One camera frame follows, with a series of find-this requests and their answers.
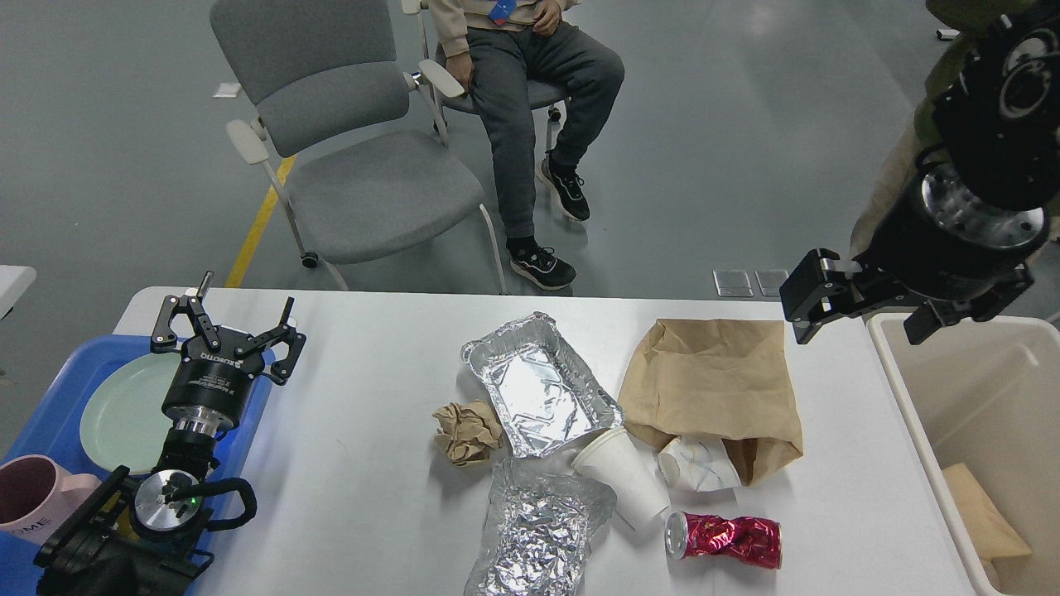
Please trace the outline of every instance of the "gray floor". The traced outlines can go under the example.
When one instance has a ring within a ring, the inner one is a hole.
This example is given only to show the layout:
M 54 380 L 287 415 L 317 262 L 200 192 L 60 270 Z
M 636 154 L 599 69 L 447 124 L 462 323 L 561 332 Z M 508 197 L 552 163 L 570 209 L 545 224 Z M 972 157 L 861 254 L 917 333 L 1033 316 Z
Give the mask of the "gray floor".
M 0 262 L 38 271 L 0 322 L 0 453 L 67 355 L 109 333 L 138 290 L 196 284 L 208 268 L 223 283 L 232 267 L 266 181 L 224 132 L 251 118 L 249 102 L 210 97 L 234 78 L 209 4 L 0 2 Z M 399 59 L 413 69 L 414 20 L 392 4 Z M 587 1 L 568 14 L 623 56 L 628 75 L 581 168 L 593 218 L 571 225 L 547 201 L 537 208 L 538 239 L 579 269 L 567 295 L 716 299 L 712 269 L 790 268 L 811 247 L 843 251 L 944 49 L 914 0 L 666 5 Z M 481 124 L 449 120 L 455 152 L 492 193 Z M 413 103 L 400 123 L 326 146 L 396 127 L 428 128 L 427 111 Z M 357 290 L 494 293 L 487 246 L 470 220 L 343 273 Z M 1058 251 L 1049 247 L 1038 286 L 1011 314 L 1060 309 Z M 280 213 L 243 285 L 333 287 L 299 265 Z

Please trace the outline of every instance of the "pink mug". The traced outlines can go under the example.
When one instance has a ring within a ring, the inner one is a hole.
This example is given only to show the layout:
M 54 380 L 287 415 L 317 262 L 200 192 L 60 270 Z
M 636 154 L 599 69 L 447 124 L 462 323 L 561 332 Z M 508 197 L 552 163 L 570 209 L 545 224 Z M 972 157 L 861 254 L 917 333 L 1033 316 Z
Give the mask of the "pink mug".
M 43 544 L 100 484 L 46 455 L 12 459 L 0 466 L 0 531 Z

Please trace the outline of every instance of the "person's hand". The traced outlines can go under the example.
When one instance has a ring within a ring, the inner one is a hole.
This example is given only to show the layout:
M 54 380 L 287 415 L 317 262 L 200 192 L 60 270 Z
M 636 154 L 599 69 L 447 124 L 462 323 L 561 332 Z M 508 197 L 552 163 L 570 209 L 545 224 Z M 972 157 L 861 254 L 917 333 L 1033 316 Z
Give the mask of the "person's hand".
M 464 88 L 464 92 L 471 91 L 471 80 L 475 76 L 475 64 L 471 62 L 471 52 L 445 58 L 445 70 L 449 71 L 453 78 Z
M 563 7 L 556 0 L 543 0 L 533 12 L 533 32 L 550 37 L 563 21 Z

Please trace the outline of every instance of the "white trash bin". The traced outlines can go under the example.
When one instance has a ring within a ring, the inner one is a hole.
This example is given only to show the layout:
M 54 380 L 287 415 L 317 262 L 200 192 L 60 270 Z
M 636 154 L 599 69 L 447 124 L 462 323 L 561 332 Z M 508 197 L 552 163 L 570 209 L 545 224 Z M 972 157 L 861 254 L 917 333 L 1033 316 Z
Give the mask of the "white trash bin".
M 1060 332 L 1040 319 L 965 320 L 909 346 L 904 314 L 868 321 L 898 405 L 976 591 L 1060 594 Z M 941 468 L 965 462 L 1030 557 L 987 580 Z

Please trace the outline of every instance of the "gripper logo text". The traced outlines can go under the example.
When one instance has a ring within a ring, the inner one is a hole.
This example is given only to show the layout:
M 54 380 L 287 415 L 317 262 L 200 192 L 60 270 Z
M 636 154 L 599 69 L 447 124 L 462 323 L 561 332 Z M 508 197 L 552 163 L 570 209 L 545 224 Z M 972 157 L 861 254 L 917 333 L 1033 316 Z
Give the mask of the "gripper logo text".
M 234 366 L 235 368 L 242 368 L 243 367 L 243 361 L 230 361 L 228 358 L 223 358 L 220 356 L 215 356 L 213 354 L 208 354 L 206 352 L 200 353 L 199 357 L 202 358 L 202 360 L 205 360 L 205 361 L 219 362 L 220 364 L 227 364 L 228 366 Z

